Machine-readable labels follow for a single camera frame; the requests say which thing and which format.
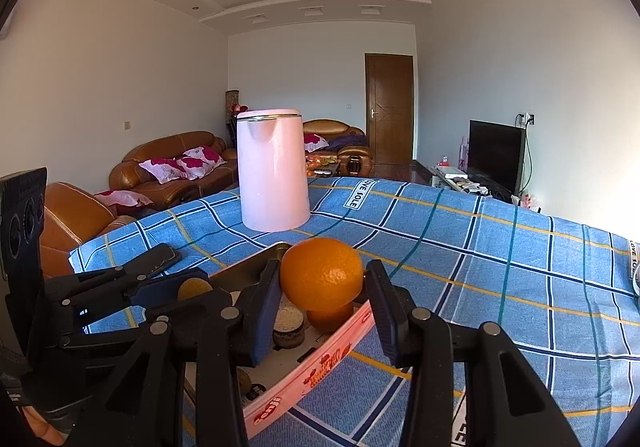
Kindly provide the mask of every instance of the orange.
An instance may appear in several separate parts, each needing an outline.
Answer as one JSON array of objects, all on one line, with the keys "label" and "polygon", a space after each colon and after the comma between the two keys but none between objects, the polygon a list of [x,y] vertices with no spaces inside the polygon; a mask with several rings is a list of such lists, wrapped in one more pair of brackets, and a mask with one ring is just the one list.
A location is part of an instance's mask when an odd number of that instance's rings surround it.
[{"label": "orange", "polygon": [[321,333],[333,333],[353,315],[353,302],[330,310],[307,310],[306,318]]},{"label": "orange", "polygon": [[280,286],[299,308],[338,309],[362,290],[362,261],[349,245],[311,237],[291,247],[280,264]]},{"label": "orange", "polygon": [[196,295],[210,292],[211,290],[213,290],[213,288],[204,279],[200,277],[190,277],[180,284],[178,288],[178,301],[184,301],[191,297],[196,297]]}]

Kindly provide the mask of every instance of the wall outlet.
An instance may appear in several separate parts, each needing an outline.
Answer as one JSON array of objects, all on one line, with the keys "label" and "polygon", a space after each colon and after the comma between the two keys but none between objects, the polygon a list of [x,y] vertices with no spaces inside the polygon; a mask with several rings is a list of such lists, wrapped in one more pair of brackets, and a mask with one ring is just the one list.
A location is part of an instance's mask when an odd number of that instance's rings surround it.
[{"label": "wall outlet", "polygon": [[516,123],[520,124],[520,127],[526,127],[527,121],[529,121],[529,125],[534,125],[536,122],[535,114],[531,114],[530,112],[520,112],[516,117]]}]

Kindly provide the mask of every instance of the pink kettle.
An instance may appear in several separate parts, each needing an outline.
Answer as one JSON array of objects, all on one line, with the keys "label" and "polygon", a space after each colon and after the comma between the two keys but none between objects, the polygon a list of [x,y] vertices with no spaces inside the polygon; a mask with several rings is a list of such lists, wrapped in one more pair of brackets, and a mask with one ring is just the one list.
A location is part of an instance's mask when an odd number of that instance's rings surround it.
[{"label": "pink kettle", "polygon": [[295,229],[310,217],[302,117],[295,109],[238,114],[242,223],[254,231]]}]

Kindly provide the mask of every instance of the wooden door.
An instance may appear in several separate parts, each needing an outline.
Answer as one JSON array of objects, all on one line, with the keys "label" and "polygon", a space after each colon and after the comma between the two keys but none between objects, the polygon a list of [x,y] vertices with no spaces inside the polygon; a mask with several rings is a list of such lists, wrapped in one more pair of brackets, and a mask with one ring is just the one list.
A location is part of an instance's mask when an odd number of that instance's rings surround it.
[{"label": "wooden door", "polygon": [[375,163],[406,164],[414,156],[414,58],[365,55],[367,136]]}]

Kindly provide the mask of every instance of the round container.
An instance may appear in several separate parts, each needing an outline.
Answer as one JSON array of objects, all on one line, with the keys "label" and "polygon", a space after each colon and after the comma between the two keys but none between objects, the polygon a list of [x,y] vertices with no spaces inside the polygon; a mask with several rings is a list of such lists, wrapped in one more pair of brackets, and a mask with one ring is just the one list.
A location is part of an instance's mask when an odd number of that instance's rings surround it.
[{"label": "round container", "polygon": [[297,348],[305,341],[305,316],[294,306],[278,310],[273,323],[273,342],[281,348]]},{"label": "round container", "polygon": [[238,385],[240,387],[240,394],[246,395],[251,391],[251,377],[244,369],[236,367],[236,373],[238,374]]},{"label": "round container", "polygon": [[238,177],[244,226],[281,232],[309,219],[302,117],[295,109],[238,115]]}]

